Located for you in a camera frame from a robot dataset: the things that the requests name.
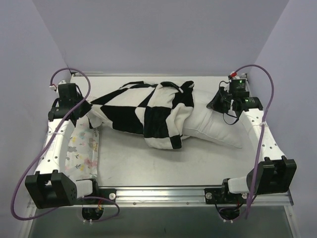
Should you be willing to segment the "white pillow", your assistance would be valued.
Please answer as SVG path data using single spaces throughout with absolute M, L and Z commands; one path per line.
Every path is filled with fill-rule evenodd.
M 222 114 L 207 108 L 215 92 L 193 90 L 194 109 L 184 121 L 183 135 L 241 149 L 243 143 L 236 125 L 224 122 Z

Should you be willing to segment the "black white checkered pillowcase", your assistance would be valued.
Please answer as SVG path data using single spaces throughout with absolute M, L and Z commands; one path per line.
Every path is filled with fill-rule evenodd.
M 183 125 L 194 110 L 193 81 L 129 82 L 90 102 L 90 127 L 104 124 L 141 135 L 148 146 L 180 149 Z

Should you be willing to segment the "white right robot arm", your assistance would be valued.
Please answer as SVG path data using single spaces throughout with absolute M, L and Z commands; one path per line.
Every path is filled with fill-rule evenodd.
M 250 96 L 246 85 L 244 78 L 229 77 L 226 86 L 219 86 L 207 105 L 222 115 L 234 112 L 235 121 L 243 125 L 256 152 L 254 168 L 244 177 L 229 178 L 227 186 L 219 191 L 226 203 L 236 199 L 238 193 L 285 193 L 297 169 L 296 162 L 287 159 L 278 147 L 266 123 L 267 111 L 257 97 Z

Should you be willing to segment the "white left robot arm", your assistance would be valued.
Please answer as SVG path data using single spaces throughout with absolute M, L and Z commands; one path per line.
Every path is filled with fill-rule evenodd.
M 25 179 L 25 186 L 39 209 L 72 206 L 83 198 L 94 204 L 100 191 L 94 178 L 75 179 L 65 174 L 68 144 L 76 127 L 91 106 L 74 83 L 60 84 L 58 98 L 48 113 L 48 135 L 44 152 L 33 175 Z

